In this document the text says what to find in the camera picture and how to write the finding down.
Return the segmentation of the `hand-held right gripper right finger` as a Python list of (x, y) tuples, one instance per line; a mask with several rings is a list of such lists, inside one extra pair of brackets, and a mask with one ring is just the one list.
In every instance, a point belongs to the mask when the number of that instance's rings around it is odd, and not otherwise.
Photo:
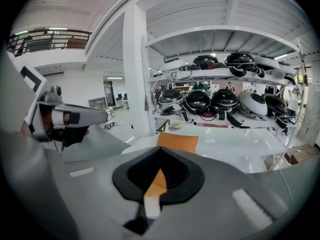
[(171, 150), (199, 165), (201, 189), (166, 205), (144, 236), (152, 240), (272, 240), (291, 230), (317, 181), (317, 159), (281, 170), (246, 174), (211, 158)]

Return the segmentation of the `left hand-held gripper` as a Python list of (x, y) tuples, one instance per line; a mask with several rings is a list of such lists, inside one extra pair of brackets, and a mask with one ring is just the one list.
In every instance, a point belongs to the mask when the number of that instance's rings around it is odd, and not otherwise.
[(108, 121), (104, 110), (62, 103), (62, 90), (51, 85), (32, 66), (16, 62), (12, 53), (0, 53), (0, 143), (7, 143), (9, 134), (21, 130), (23, 123), (34, 130), (39, 142), (50, 142), (45, 132), (35, 126), (41, 122), (39, 104), (54, 106), (53, 128), (83, 128)]

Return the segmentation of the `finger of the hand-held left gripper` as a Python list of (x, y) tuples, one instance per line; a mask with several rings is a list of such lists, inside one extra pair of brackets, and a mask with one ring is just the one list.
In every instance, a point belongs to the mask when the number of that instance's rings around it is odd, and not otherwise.
[(65, 147), (62, 158), (65, 162), (96, 160), (119, 155), (132, 145), (130, 126), (114, 126), (110, 130), (100, 125), (89, 127), (89, 134), (82, 142)]

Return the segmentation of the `person's left hand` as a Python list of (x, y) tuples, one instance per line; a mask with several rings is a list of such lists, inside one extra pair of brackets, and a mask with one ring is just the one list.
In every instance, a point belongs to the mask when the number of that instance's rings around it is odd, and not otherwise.
[(49, 137), (54, 141), (62, 142), (64, 147), (69, 147), (73, 144), (81, 143), (89, 132), (88, 128), (88, 126), (56, 128), (51, 131)]

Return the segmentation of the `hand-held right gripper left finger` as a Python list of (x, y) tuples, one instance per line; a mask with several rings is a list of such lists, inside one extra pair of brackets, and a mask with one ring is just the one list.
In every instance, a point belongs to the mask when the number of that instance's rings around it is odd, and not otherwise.
[(143, 240), (112, 220), (104, 200), (80, 186), (62, 156), (30, 136), (3, 134), (3, 172), (19, 203), (59, 240)]

